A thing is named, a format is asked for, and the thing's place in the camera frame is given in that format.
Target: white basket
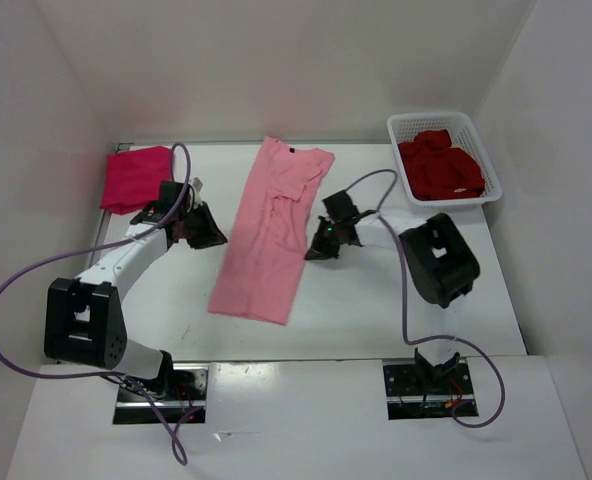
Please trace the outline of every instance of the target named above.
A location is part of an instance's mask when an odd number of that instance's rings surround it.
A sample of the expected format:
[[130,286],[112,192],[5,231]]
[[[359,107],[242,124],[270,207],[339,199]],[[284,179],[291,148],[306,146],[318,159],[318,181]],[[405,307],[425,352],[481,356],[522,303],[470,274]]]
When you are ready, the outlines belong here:
[[[481,205],[494,202],[503,195],[503,189],[498,181],[492,162],[489,160],[483,142],[471,119],[460,112],[408,113],[392,115],[387,120],[389,138],[396,154],[396,165],[405,184],[405,191],[412,203],[424,207],[448,207],[460,205]],[[411,142],[414,137],[425,130],[447,130],[452,137],[452,144],[465,150],[480,166],[485,179],[485,191],[478,198],[458,198],[454,200],[419,200],[414,197],[409,186],[407,172],[398,151],[398,144]]]

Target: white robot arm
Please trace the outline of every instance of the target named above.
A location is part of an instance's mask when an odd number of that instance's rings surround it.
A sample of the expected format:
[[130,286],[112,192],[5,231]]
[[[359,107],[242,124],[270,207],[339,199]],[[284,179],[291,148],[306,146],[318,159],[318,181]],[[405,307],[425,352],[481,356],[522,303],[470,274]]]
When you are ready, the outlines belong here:
[[[131,221],[124,238],[152,228],[171,209],[183,184],[161,183],[159,198]],[[192,179],[172,219],[151,234],[111,250],[74,279],[58,278],[47,294],[44,350],[48,357],[136,378],[152,394],[173,388],[171,355],[127,338],[121,302],[138,278],[180,239],[204,249],[227,242]]]

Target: white table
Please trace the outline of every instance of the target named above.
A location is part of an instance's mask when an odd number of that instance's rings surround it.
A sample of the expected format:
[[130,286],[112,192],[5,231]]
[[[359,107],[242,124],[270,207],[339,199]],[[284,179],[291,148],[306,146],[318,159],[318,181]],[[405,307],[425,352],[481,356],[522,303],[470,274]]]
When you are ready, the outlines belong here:
[[[477,431],[450,418],[388,421],[377,360],[212,365],[206,423],[180,429],[186,468],[161,425],[112,425],[114,385],[39,380],[7,478],[584,479],[545,360],[495,360],[506,408]],[[486,418],[498,384],[482,359],[469,366]]]
[[[324,148],[336,160],[324,179],[308,224],[311,239],[322,199],[377,168],[395,168],[389,144],[294,144]],[[189,145],[192,174],[204,183],[202,197],[229,236],[247,175],[259,144]],[[185,162],[177,154],[175,176],[184,178]],[[373,208],[390,176],[372,177],[355,187],[359,209]],[[407,209],[411,222],[436,213],[412,207],[398,184],[386,203]],[[118,240],[133,215],[112,215],[100,241]],[[481,276],[463,303],[460,336],[491,355],[525,355],[525,347],[487,223],[480,207],[455,211],[452,219],[476,255]],[[155,262],[123,302],[130,338],[169,351],[177,361],[251,361],[366,359],[410,357],[401,338],[400,269],[396,254],[377,248],[343,247],[341,258],[310,262],[300,283],[286,327],[255,320],[213,315],[207,303],[225,246],[195,251],[179,244]],[[423,301],[411,286],[410,335],[433,332],[443,312]],[[473,352],[463,350],[463,354]]]

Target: cable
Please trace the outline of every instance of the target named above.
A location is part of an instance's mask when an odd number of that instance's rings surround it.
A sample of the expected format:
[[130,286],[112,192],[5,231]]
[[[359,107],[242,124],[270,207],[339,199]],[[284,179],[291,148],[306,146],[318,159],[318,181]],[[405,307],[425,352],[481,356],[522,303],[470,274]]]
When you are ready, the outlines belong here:
[[429,335],[427,337],[418,338],[416,340],[410,340],[410,338],[409,338],[409,334],[407,331],[407,320],[408,320],[407,319],[407,265],[406,265],[406,261],[405,261],[405,252],[403,251],[403,245],[401,244],[400,238],[398,238],[396,231],[393,229],[393,227],[389,224],[389,222],[387,220],[385,220],[385,218],[380,213],[380,207],[383,205],[383,203],[385,202],[385,200],[387,199],[387,197],[389,196],[389,194],[393,190],[394,185],[398,181],[398,174],[392,169],[375,170],[371,173],[368,173],[368,174],[360,177],[358,180],[353,182],[349,187],[347,187],[346,190],[349,190],[350,188],[352,188],[356,184],[362,182],[363,180],[365,180],[368,177],[371,177],[372,175],[376,175],[377,173],[385,173],[385,172],[394,173],[394,175],[396,175],[396,178],[394,179],[392,184],[389,186],[389,188],[387,189],[387,191],[385,192],[383,197],[380,199],[380,202],[378,202],[377,210],[379,210],[379,211],[377,212],[377,215],[378,215],[378,219],[380,220],[380,222],[383,224],[385,229],[391,235],[392,240],[394,241],[394,245],[396,246],[396,251],[398,252],[398,258],[400,261],[401,278],[402,278],[402,295],[403,295],[403,302],[402,302],[403,341],[411,347],[416,346],[416,345],[420,345],[423,343],[427,343],[427,342],[432,342],[434,340],[455,341],[458,343],[462,343],[463,345],[467,345],[469,348],[472,348],[473,350],[475,350],[489,364],[491,369],[494,371],[494,374],[496,375],[496,378],[498,379],[498,384],[500,386],[500,401],[498,403],[498,408],[496,409],[494,414],[491,417],[489,417],[487,420],[480,422],[480,423],[465,423],[465,422],[463,422],[462,420],[460,420],[456,416],[456,412],[463,405],[472,403],[473,400],[463,400],[461,402],[458,402],[450,410],[450,413],[451,413],[454,421],[463,427],[467,427],[467,428],[486,427],[487,425],[490,425],[491,423],[493,423],[500,416],[501,412],[503,411],[503,408],[505,407],[505,398],[506,398],[505,382],[503,380],[502,375],[498,371],[498,368],[494,364],[493,360],[489,357],[489,355],[487,355],[485,352],[483,352],[483,350],[480,347],[478,347],[477,345],[475,345],[474,343],[470,342],[469,340],[465,340],[464,338],[460,338],[460,337],[453,337],[450,335]]
[[392,192],[392,190],[396,186],[396,182],[398,181],[398,172],[396,172],[396,170],[392,170],[391,168],[381,168],[379,170],[374,170],[373,172],[366,173],[365,175],[363,175],[362,177],[360,177],[358,180],[352,182],[352,184],[345,189],[347,191],[350,188],[353,188],[354,186],[358,185],[360,182],[362,182],[366,178],[369,178],[372,175],[377,175],[379,173],[391,173],[391,174],[394,175],[394,180],[392,180],[391,185],[385,191],[385,195],[383,195],[383,197],[380,199],[380,202],[378,202],[378,205],[376,205],[376,210],[377,211],[380,211],[381,207],[383,206],[383,203],[385,203],[385,200],[387,199],[387,197],[389,196],[389,194]]
[[[183,152],[185,153],[185,159],[187,161],[187,171],[185,172],[185,180],[183,183],[183,188],[181,189],[180,194],[178,195],[178,198],[176,199],[176,201],[172,205],[172,208],[169,210],[169,212],[167,212],[167,214],[165,214],[165,216],[163,218],[161,218],[161,220],[158,223],[153,225],[151,228],[148,228],[144,232],[141,232],[138,235],[134,235],[132,238],[127,238],[124,240],[120,240],[118,242],[107,243],[105,245],[98,245],[95,247],[82,248],[82,249],[74,250],[74,251],[67,252],[67,253],[61,253],[59,255],[54,255],[52,257],[41,260],[39,262],[28,265],[27,267],[25,267],[22,270],[19,270],[18,272],[13,274],[11,277],[9,277],[7,280],[5,280],[0,285],[0,296],[3,294],[3,292],[5,290],[7,290],[7,288],[9,288],[9,286],[12,283],[14,283],[20,277],[22,277],[23,275],[25,275],[33,270],[36,270],[39,267],[42,267],[44,265],[48,265],[50,263],[57,262],[59,260],[64,260],[66,258],[75,257],[78,255],[85,255],[85,254],[92,253],[92,252],[107,250],[109,248],[122,247],[123,245],[127,245],[128,243],[131,243],[133,241],[140,240],[141,238],[146,237],[147,235],[151,234],[152,232],[158,230],[159,228],[164,227],[167,224],[167,222],[169,222],[169,220],[172,218],[172,216],[176,213],[176,210],[178,210],[178,207],[182,203],[183,198],[185,197],[185,194],[187,193],[188,188],[190,188],[189,178],[191,175],[192,162],[191,162],[191,156],[189,155],[189,151],[187,150],[187,147],[184,144],[175,143],[174,145],[172,145],[171,153],[170,153],[170,155],[171,155],[170,166],[173,166],[174,151],[177,148],[181,148],[183,150]],[[17,373],[20,373],[21,375],[25,375],[27,377],[32,377],[32,378],[44,379],[44,380],[101,377],[101,378],[104,378],[105,380],[108,380],[112,383],[116,383],[114,380],[112,380],[111,377],[121,378],[121,376],[122,376],[121,373],[114,372],[114,371],[96,371],[96,372],[70,373],[70,374],[47,374],[47,373],[40,373],[40,372],[32,372],[31,370],[27,370],[19,365],[16,365],[14,362],[9,360],[1,351],[0,351],[0,362],[3,365],[5,365],[7,368],[9,368]],[[165,430],[167,430],[167,432],[169,433],[169,436],[172,439],[174,457],[176,457],[176,460],[178,460],[178,462],[181,465],[183,465],[183,466],[187,465],[187,454],[185,453],[185,449],[183,447],[182,442],[180,441],[180,439],[177,436],[178,428],[172,430],[172,428],[169,426],[169,423],[167,422],[167,420],[165,420],[165,417],[160,412],[160,409],[154,404],[152,397],[145,391],[145,389],[143,387],[140,386],[140,384],[138,383],[137,380],[135,380],[129,376],[126,376],[126,375],[123,376],[122,378],[126,384],[131,385],[150,404],[150,406],[152,407],[152,410],[154,411],[154,415],[156,415],[158,420],[163,424],[163,427],[165,427]]]

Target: red wire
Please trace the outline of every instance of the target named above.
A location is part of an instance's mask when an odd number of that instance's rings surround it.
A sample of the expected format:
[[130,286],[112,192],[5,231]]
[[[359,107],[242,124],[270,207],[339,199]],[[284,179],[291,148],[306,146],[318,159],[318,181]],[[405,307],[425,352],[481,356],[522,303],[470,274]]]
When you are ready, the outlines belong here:
[[452,383],[454,384],[454,386],[458,389],[458,400],[462,400],[463,399],[463,395],[465,394],[465,392],[463,392],[463,389],[460,387],[460,385],[458,384],[458,382],[456,380],[454,380],[452,378]]

